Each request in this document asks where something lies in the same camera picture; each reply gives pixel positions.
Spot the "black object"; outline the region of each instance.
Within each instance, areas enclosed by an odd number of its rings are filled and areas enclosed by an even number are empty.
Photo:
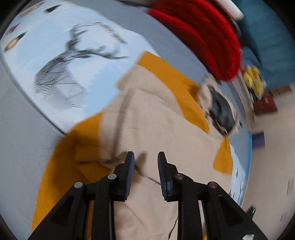
[[[252,205],[251,207],[249,207],[246,211],[246,214],[248,215],[249,218],[253,219],[254,214],[256,212],[255,207]]]
[[[44,12],[46,13],[50,13],[52,11],[54,11],[55,9],[57,9],[59,6],[61,6],[62,4],[59,4],[59,5],[55,5],[53,7],[50,7],[50,8],[47,8],[46,10],[44,10]]]
[[[214,127],[222,135],[228,135],[236,125],[228,101],[214,87],[208,86],[212,96],[212,107],[209,110]]]
[[[167,163],[164,152],[158,154],[158,168],[164,200],[178,201],[177,240],[203,239],[198,201],[202,202],[208,240],[243,239],[245,235],[267,240],[216,182],[201,184],[178,173],[175,165]]]
[[[17,240],[17,238],[13,235],[9,227],[6,225],[0,214],[0,239],[1,240]]]
[[[28,240],[84,240],[89,202],[94,202],[91,239],[115,240],[114,201],[129,196],[134,169],[134,153],[114,173],[100,181],[84,185],[75,183],[38,225]]]

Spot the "white floor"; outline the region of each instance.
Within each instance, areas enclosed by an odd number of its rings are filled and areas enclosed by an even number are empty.
[[[256,207],[254,222],[269,240],[276,240],[295,212],[295,193],[288,183],[295,178],[295,94],[275,98],[278,113],[262,115],[251,126],[264,131],[265,148],[253,149],[246,210]]]

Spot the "bed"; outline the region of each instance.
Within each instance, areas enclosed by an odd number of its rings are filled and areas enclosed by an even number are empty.
[[[31,1],[30,7],[39,1]],[[99,11],[123,28],[141,34],[153,49],[174,68],[196,83],[208,74],[196,56],[165,26],[146,14],[146,9],[115,0],[74,0]],[[31,234],[35,200],[48,158],[64,131],[38,109],[0,61],[0,214],[18,240]],[[243,127],[230,137],[247,181],[250,169],[251,135],[245,110],[233,84],[222,83],[222,92],[234,104]]]

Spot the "purple object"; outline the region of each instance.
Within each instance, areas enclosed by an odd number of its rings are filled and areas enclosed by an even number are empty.
[[[264,132],[252,134],[252,148],[265,147]]]

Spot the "beige cloth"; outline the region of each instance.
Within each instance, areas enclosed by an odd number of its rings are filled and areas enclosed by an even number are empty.
[[[105,166],[114,168],[130,150],[136,158],[130,196],[114,205],[117,239],[168,239],[177,203],[162,197],[157,154],[164,151],[167,161],[194,181],[216,181],[229,191],[231,176],[212,167],[223,137],[215,128],[205,133],[185,120],[171,91],[142,66],[118,86],[121,93],[104,110],[99,133],[101,158],[112,159]]]

